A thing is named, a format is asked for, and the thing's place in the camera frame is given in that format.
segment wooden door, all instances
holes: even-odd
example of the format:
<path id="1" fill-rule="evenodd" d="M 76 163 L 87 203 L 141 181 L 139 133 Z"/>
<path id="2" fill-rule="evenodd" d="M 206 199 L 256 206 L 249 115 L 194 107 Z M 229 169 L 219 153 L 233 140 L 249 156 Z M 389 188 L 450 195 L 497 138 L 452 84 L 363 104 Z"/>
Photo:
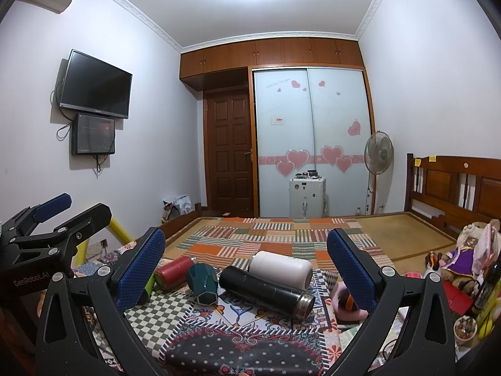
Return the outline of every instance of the wooden door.
<path id="1" fill-rule="evenodd" d="M 283 39 L 257 39 L 256 58 L 258 65 L 285 63 Z"/>
<path id="2" fill-rule="evenodd" d="M 364 66 L 364 61 L 362 60 L 362 54 L 360 54 L 360 48 L 357 41 L 337 39 L 336 46 L 338 47 L 341 64 Z"/>
<path id="3" fill-rule="evenodd" d="M 229 44 L 229 50 L 230 68 L 257 65 L 255 41 Z"/>
<path id="4" fill-rule="evenodd" d="M 204 50 L 187 52 L 181 55 L 179 78 L 204 73 Z"/>
<path id="5" fill-rule="evenodd" d="M 229 68 L 228 44 L 204 49 L 204 73 L 222 71 Z"/>
<path id="6" fill-rule="evenodd" d="M 338 47 L 333 38 L 310 38 L 313 62 L 315 64 L 340 64 Z"/>
<path id="7" fill-rule="evenodd" d="M 253 217 L 249 92 L 209 94 L 204 103 L 209 206 L 233 216 Z"/>
<path id="8" fill-rule="evenodd" d="M 309 38 L 284 38 L 285 62 L 288 64 L 311 64 L 312 49 Z"/>

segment crown molding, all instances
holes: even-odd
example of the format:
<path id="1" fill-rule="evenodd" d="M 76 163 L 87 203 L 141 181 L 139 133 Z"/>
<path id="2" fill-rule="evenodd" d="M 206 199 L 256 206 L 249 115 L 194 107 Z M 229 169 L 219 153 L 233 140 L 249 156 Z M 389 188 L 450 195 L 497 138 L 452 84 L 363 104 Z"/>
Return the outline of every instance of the crown molding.
<path id="1" fill-rule="evenodd" d="M 265 38 L 287 38 L 291 36 L 314 37 L 314 38 L 339 38 L 339 39 L 356 39 L 355 35 L 351 34 L 337 34 L 336 32 L 319 32 L 319 31 L 279 31 L 279 32 L 261 32 L 260 34 L 247 34 L 230 36 L 228 38 L 215 39 L 213 41 L 202 42 L 185 46 L 181 49 L 181 53 L 190 52 L 194 50 L 201 50 L 210 46 L 231 44 L 232 42 L 250 41 L 253 39 Z"/>
<path id="2" fill-rule="evenodd" d="M 176 51 L 180 53 L 190 52 L 194 50 L 200 50 L 210 46 L 229 44 L 231 42 L 241 42 L 249 41 L 253 39 L 265 39 L 265 38 L 287 38 L 287 37 L 312 37 L 312 38 L 339 38 L 339 39 L 352 39 L 359 40 L 359 38 L 364 34 L 365 29 L 369 25 L 374 13 L 376 12 L 379 4 L 382 0 L 372 0 L 369 8 L 367 9 L 364 18 L 360 22 L 357 31 L 354 35 L 352 34 L 338 34 L 336 32 L 319 32 L 319 31 L 281 31 L 281 32 L 262 32 L 260 34 L 247 34 L 231 36 L 222 39 L 215 39 L 213 41 L 202 42 L 201 44 L 195 44 L 190 46 L 182 47 L 177 43 L 167 32 L 165 32 L 158 24 L 156 24 L 150 17 L 148 17 L 144 12 L 132 4 L 129 0 L 113 0 L 119 6 L 127 10 L 139 21 L 149 27 L 153 32 L 155 32 L 159 37 L 171 45 Z"/>
<path id="3" fill-rule="evenodd" d="M 379 4 L 381 4 L 381 1 L 383 0 L 372 0 L 371 4 L 369 5 L 369 8 L 367 9 L 364 18 L 362 18 L 362 21 L 360 22 L 360 25 L 358 26 L 357 32 L 355 32 L 355 39 L 359 40 L 360 37 L 364 34 L 365 29 L 369 25 L 369 23 L 372 20 L 372 17 L 374 17 L 374 14 L 376 13 Z"/>
<path id="4" fill-rule="evenodd" d="M 176 51 L 181 52 L 181 45 L 179 45 L 167 32 L 160 28 L 150 17 L 132 4 L 129 0 L 113 0 L 120 7 L 130 12 L 134 17 L 141 21 L 144 25 L 155 32 L 160 38 L 166 41 Z"/>

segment frosted glass door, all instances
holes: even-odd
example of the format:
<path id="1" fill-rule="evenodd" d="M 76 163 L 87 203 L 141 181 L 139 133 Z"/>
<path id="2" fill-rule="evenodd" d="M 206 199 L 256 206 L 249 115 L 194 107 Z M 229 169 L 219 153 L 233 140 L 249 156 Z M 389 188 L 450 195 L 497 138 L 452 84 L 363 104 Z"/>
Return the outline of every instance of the frosted glass door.
<path id="1" fill-rule="evenodd" d="M 306 69 L 254 72 L 260 216 L 289 217 L 289 179 L 313 167 Z"/>
<path id="2" fill-rule="evenodd" d="M 362 72 L 308 69 L 317 171 L 326 179 L 326 216 L 365 213 L 369 171 L 364 148 L 371 135 Z"/>

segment screw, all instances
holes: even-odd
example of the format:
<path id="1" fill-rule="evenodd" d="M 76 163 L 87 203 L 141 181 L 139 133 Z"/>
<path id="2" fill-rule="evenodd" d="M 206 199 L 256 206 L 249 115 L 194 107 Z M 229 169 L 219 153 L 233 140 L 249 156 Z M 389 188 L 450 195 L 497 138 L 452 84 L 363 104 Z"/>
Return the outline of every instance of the screw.
<path id="1" fill-rule="evenodd" d="M 102 266 L 98 269 L 97 274 L 99 276 L 107 276 L 111 272 L 110 266 Z"/>
<path id="2" fill-rule="evenodd" d="M 384 266 L 382 272 L 387 277 L 393 277 L 395 275 L 395 269 L 390 266 Z"/>
<path id="3" fill-rule="evenodd" d="M 63 274 L 58 271 L 57 273 L 55 273 L 53 276 L 52 276 L 52 281 L 59 281 L 63 278 Z"/>
<path id="4" fill-rule="evenodd" d="M 440 274 L 439 273 L 430 273 L 429 275 L 430 280 L 434 281 L 435 283 L 438 283 L 440 281 Z"/>

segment wooden overhead cabinet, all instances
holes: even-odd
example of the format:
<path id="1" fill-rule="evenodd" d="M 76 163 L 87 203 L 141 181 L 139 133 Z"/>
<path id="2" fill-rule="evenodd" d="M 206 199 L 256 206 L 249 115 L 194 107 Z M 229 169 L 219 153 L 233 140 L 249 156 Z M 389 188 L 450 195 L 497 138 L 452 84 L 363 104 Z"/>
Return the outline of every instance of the wooden overhead cabinet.
<path id="1" fill-rule="evenodd" d="M 339 61 L 343 65 L 364 66 L 362 54 L 357 41 L 348 39 L 337 39 L 336 46 L 338 47 Z"/>
<path id="2" fill-rule="evenodd" d="M 245 41 L 229 44 L 230 68 L 253 66 L 256 62 L 256 42 Z"/>
<path id="3" fill-rule="evenodd" d="M 204 49 L 204 73 L 230 68 L 228 45 L 216 45 Z"/>
<path id="4" fill-rule="evenodd" d="M 338 47 L 333 38 L 310 38 L 310 46 L 315 64 L 340 64 Z"/>
<path id="5" fill-rule="evenodd" d="M 194 76 L 204 73 L 204 50 L 187 52 L 181 55 L 179 78 Z"/>
<path id="6" fill-rule="evenodd" d="M 256 40 L 257 65 L 272 65 L 285 63 L 284 41 L 276 39 Z"/>
<path id="7" fill-rule="evenodd" d="M 313 62 L 309 38 L 284 38 L 283 42 L 287 64 L 311 64 Z"/>

